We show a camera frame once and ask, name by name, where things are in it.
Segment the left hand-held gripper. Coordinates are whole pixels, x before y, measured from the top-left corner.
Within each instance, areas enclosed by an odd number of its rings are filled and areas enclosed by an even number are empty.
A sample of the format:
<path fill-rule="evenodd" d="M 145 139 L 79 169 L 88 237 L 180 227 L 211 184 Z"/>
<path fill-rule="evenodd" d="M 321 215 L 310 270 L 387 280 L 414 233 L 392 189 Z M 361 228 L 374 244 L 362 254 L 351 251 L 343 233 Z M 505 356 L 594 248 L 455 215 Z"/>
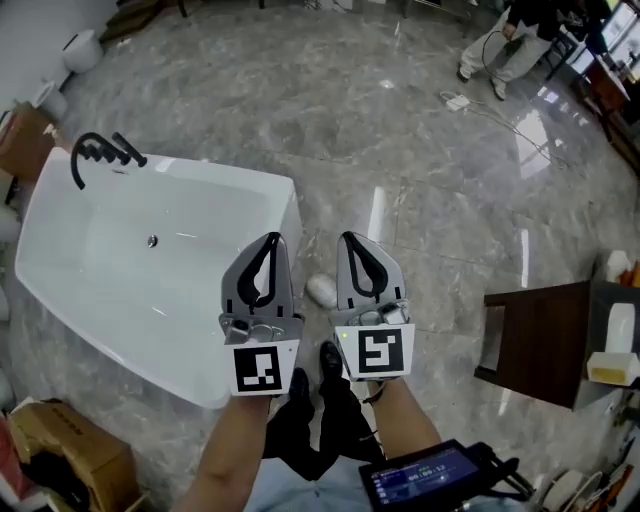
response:
<path fill-rule="evenodd" d="M 288 250 L 280 233 L 269 232 L 239 253 L 222 278 L 221 304 L 230 393 L 287 392 L 304 320 L 294 315 Z"/>

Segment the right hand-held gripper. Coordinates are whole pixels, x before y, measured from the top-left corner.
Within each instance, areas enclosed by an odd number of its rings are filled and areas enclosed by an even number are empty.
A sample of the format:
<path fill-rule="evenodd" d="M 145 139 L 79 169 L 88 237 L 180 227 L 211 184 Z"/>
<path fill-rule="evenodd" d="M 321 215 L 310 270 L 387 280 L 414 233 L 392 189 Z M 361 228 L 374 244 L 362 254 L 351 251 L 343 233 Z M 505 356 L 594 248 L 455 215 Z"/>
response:
<path fill-rule="evenodd" d="M 411 372 L 411 322 L 400 265 L 379 244 L 345 231 L 337 244 L 334 341 L 352 381 L 383 381 Z"/>

